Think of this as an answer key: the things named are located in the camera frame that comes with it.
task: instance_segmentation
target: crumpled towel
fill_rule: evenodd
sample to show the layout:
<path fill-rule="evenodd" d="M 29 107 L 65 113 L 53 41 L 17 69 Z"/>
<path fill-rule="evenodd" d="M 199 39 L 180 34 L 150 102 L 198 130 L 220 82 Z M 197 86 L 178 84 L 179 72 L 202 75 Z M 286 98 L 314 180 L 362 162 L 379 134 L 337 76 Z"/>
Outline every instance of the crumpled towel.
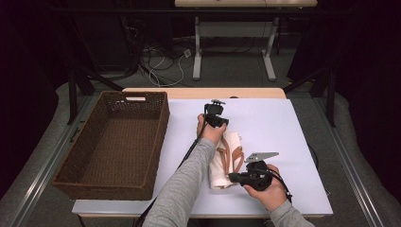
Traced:
<path fill-rule="evenodd" d="M 228 174 L 238 172 L 244 163 L 244 152 L 237 132 L 226 131 L 218 142 L 215 157 L 209 166 L 209 181 L 212 189 L 231 186 Z"/>

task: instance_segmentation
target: table in background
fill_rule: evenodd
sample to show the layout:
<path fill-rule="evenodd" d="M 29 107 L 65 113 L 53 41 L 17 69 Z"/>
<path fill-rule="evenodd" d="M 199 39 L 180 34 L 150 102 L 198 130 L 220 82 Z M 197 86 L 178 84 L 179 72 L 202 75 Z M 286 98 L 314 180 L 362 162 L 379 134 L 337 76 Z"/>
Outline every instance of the table in background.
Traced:
<path fill-rule="evenodd" d="M 307 217 L 333 214 L 314 166 L 292 104 L 279 88 L 134 88 L 128 92 L 166 91 L 170 117 L 163 144 L 153 198 L 174 173 L 196 137 L 197 115 L 211 98 L 225 101 L 222 117 L 229 131 L 241 134 L 245 156 L 252 152 L 279 152 L 269 163 L 280 172 L 294 206 Z M 245 165 L 240 171 L 246 171 Z M 151 201 L 76 200 L 73 213 L 81 217 L 139 217 Z M 205 179 L 191 218 L 267 218 L 263 205 L 240 185 L 211 189 Z"/>
<path fill-rule="evenodd" d="M 175 0 L 175 6 L 181 8 L 310 8 L 317 4 L 317 0 Z M 278 18 L 274 18 L 272 22 L 201 22 L 200 18 L 196 16 L 196 54 L 193 79 L 201 78 L 201 36 L 264 38 L 266 33 L 269 41 L 266 50 L 262 50 L 263 62 L 269 80 L 276 81 L 270 53 L 278 20 Z"/>

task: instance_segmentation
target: brown woven basket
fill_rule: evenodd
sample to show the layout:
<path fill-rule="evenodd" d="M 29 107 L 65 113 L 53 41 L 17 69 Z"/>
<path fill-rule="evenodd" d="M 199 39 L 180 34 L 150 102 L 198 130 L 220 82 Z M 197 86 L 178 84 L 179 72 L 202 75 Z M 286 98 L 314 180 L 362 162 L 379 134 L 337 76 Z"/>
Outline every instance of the brown woven basket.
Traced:
<path fill-rule="evenodd" d="M 73 200 L 150 200 L 169 114 L 166 93 L 103 92 L 52 184 Z"/>

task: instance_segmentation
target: cable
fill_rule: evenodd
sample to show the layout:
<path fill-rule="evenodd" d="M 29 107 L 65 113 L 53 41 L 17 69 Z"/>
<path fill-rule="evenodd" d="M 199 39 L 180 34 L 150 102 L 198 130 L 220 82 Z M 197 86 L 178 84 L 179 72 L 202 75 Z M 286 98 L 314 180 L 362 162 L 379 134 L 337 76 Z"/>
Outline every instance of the cable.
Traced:
<path fill-rule="evenodd" d="M 81 227 L 86 227 L 86 225 L 85 225 L 85 223 L 83 222 L 83 219 L 82 219 L 82 217 L 81 217 L 80 215 L 78 215 L 78 220 L 79 220 L 79 223 L 80 223 L 80 226 L 81 226 Z"/>
<path fill-rule="evenodd" d="M 249 39 L 245 40 L 240 46 L 236 47 L 232 51 L 207 50 L 207 49 L 203 48 L 202 52 L 205 52 L 205 53 L 219 53 L 219 54 L 247 53 L 248 51 L 250 51 L 253 48 L 255 37 L 252 38 L 251 45 L 248 47 L 248 49 L 242 50 L 242 51 L 238 51 L 238 49 L 243 47 L 248 40 Z"/>
<path fill-rule="evenodd" d="M 315 156 L 315 166 L 317 169 L 319 169 L 318 153 L 316 153 L 316 150 L 312 146 L 310 146 L 309 143 L 307 143 L 307 146 L 309 147 L 309 149 L 312 151 L 313 155 Z"/>
<path fill-rule="evenodd" d="M 268 10 L 268 3 L 267 3 L 266 1 L 267 1 L 267 0 L 265 0 L 265 7 L 266 7 L 266 10 Z M 263 25 L 262 36 L 261 36 L 261 38 L 260 38 L 260 40 L 259 40 L 259 45 L 258 45 L 258 48 L 257 48 L 257 52 L 258 52 L 258 53 L 261 52 L 260 46 L 261 46 L 261 44 L 262 44 L 263 38 L 265 37 L 266 25 L 267 25 L 267 21 L 265 20 L 265 24 Z M 262 75 L 262 77 L 261 77 L 261 78 L 262 78 L 261 86 L 263 86 L 264 78 L 265 78 L 264 74 L 265 74 L 265 72 L 266 72 L 266 69 L 265 69 L 265 66 L 262 65 L 262 64 L 260 63 L 260 60 L 259 60 L 259 59 L 257 59 L 257 65 L 259 65 L 259 69 L 260 69 L 260 72 L 261 72 L 261 75 Z"/>
<path fill-rule="evenodd" d="M 150 71 L 147 69 L 147 67 L 144 66 L 143 61 L 144 60 L 141 59 L 140 60 L 141 63 L 139 63 L 138 65 L 140 66 L 140 68 L 142 68 L 145 71 L 146 75 L 149 75 Z M 176 81 L 176 80 L 173 80 L 173 79 L 169 79 L 169 78 L 165 78 L 163 76 L 156 75 L 155 73 L 151 73 L 150 74 L 150 80 L 153 81 L 152 82 L 153 84 L 156 84 L 156 85 L 161 84 L 161 87 L 171 87 L 172 85 L 175 85 L 175 84 L 181 84 L 184 87 L 193 87 L 193 86 L 189 86 L 189 85 L 186 85 L 184 83 L 181 83 L 181 81 L 183 80 L 183 69 L 181 68 L 181 70 L 182 70 L 182 79 L 180 79 L 179 81 Z M 167 83 L 167 82 L 163 81 L 162 79 L 170 80 L 173 83 Z"/>
<path fill-rule="evenodd" d="M 149 73 L 148 73 L 150 82 L 151 82 L 153 85 L 156 85 L 156 86 L 158 86 L 158 87 L 160 88 L 160 87 L 171 87 L 171 86 L 174 86 L 174 85 L 180 83 L 181 81 L 183 81 L 183 69 L 182 69 L 182 67 L 181 67 L 181 60 L 182 60 L 183 56 L 184 56 L 184 55 L 181 55 L 181 57 L 180 57 L 180 59 L 179 59 L 179 61 L 178 61 L 178 65 L 179 65 L 180 70 L 181 70 L 181 72 L 182 72 L 181 78 L 180 78 L 179 80 L 174 81 L 174 82 L 172 82 L 172 83 L 168 83 L 168 84 L 161 84 L 161 83 L 160 83 L 160 80 L 159 80 L 159 78 L 158 78 L 158 76 L 157 76 L 156 74 L 153 73 L 153 70 L 156 69 L 156 68 L 157 68 L 160 64 L 162 64 L 163 61 L 165 60 L 165 55 L 163 55 L 163 59 L 162 59 L 156 66 L 154 66 L 154 68 L 152 68 L 152 69 L 149 71 Z"/>
<path fill-rule="evenodd" d="M 263 173 L 263 174 L 269 174 L 270 176 L 272 176 L 273 178 L 275 178 L 277 181 L 279 181 L 281 183 L 281 185 L 284 187 L 284 189 L 286 190 L 286 195 L 287 195 L 287 199 L 289 200 L 289 202 L 292 203 L 292 195 L 291 193 L 289 193 L 288 187 L 286 186 L 286 184 L 284 183 L 283 178 L 280 176 L 280 174 L 272 169 L 268 168 L 268 171 L 262 170 L 262 169 L 258 169 L 258 168 L 250 168 L 250 171 L 254 171 L 254 172 L 259 172 L 259 173 Z"/>
<path fill-rule="evenodd" d="M 163 60 L 166 58 L 166 55 L 165 54 L 163 54 L 163 52 L 162 51 L 160 51 L 160 50 L 157 50 L 157 49 L 154 49 L 155 51 L 157 51 L 157 52 L 159 52 L 159 53 L 162 53 L 162 55 L 161 56 L 163 56 Z M 149 51 L 149 60 L 148 60 L 148 67 L 151 69 L 151 70 L 166 70 L 166 69 L 169 69 L 173 64 L 174 64 L 174 60 L 172 60 L 171 61 L 171 64 L 169 65 L 169 66 L 167 66 L 167 67 L 164 67 L 164 68 L 157 68 L 158 66 L 159 66 L 159 64 L 158 65 L 156 65 L 156 66 L 151 66 L 150 65 L 150 60 L 151 60 L 151 51 Z"/>

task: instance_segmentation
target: black cable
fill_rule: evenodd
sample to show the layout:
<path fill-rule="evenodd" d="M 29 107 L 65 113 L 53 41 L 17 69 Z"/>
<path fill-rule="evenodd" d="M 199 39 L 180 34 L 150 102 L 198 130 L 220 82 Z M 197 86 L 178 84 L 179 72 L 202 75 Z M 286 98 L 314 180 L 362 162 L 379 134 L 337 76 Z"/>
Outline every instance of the black cable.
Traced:
<path fill-rule="evenodd" d="M 138 70 L 141 73 L 142 77 L 145 75 L 145 71 L 143 71 L 142 66 L 138 64 Z"/>
<path fill-rule="evenodd" d="M 270 176 L 272 176 L 273 178 L 275 178 L 277 181 L 279 181 L 281 183 L 281 185 L 284 187 L 284 189 L 286 190 L 286 195 L 287 195 L 287 199 L 289 200 L 289 202 L 292 203 L 292 195 L 291 193 L 289 193 L 288 187 L 287 185 L 284 183 L 283 178 L 280 176 L 280 174 L 272 169 L 269 169 L 269 171 L 265 171 L 262 169 L 258 169 L 258 168 L 250 168 L 248 169 L 250 171 L 254 171 L 254 172 L 259 172 L 259 173 L 263 173 L 263 174 L 269 174 Z"/>
<path fill-rule="evenodd" d="M 179 40 L 173 41 L 173 44 L 195 51 L 195 44 L 192 43 L 191 37 L 181 37 Z"/>
<path fill-rule="evenodd" d="M 248 47 L 248 49 L 242 50 L 242 51 L 237 51 L 239 49 L 239 47 L 238 47 L 236 50 L 234 50 L 234 52 L 235 53 L 247 53 L 248 51 L 250 51 L 253 48 L 253 45 L 254 45 L 254 37 L 252 38 L 252 43 L 251 43 L 250 47 Z"/>
<path fill-rule="evenodd" d="M 268 8 L 268 3 L 266 2 L 267 0 L 265 0 L 265 8 L 266 8 L 266 10 L 268 10 L 269 8 Z M 263 38 L 265 37 L 265 32 L 266 32 L 266 25 L 267 25 L 267 21 L 265 20 L 265 24 L 263 25 L 263 32 L 262 32 L 262 36 L 261 36 L 261 38 L 259 39 L 259 44 L 257 45 L 258 46 L 258 48 L 257 48 L 257 52 L 258 53 L 260 53 L 260 46 L 261 46 L 261 44 L 262 44 L 262 40 L 263 40 Z M 259 66 L 259 69 L 260 69 L 260 71 L 261 71 L 261 75 L 262 75 L 262 82 L 261 82 L 261 86 L 263 86 L 263 80 L 264 80 L 264 78 L 265 78 L 265 72 L 266 72 L 266 69 L 265 69 L 265 66 L 264 65 L 262 65 L 261 63 L 260 63 L 260 60 L 258 59 L 257 60 L 257 65 Z"/>
<path fill-rule="evenodd" d="M 312 151 L 313 155 L 315 156 L 315 166 L 316 166 L 317 169 L 319 169 L 318 153 L 316 152 L 316 150 L 312 146 L 309 145 L 309 143 L 307 143 L 307 146 L 309 147 L 309 149 Z"/>
<path fill-rule="evenodd" d="M 166 77 L 163 77 L 163 76 L 157 75 L 157 77 L 158 77 L 158 78 L 162 78 L 162 79 L 166 79 L 166 80 L 170 80 L 170 81 L 172 81 L 172 82 L 176 82 L 176 80 L 169 79 L 169 78 L 166 78 Z M 184 87 L 194 87 L 194 86 L 190 86 L 190 85 L 187 85 L 187 84 L 184 84 L 184 83 L 181 83 L 181 82 L 179 82 L 178 84 L 181 84 L 181 85 L 184 86 Z"/>

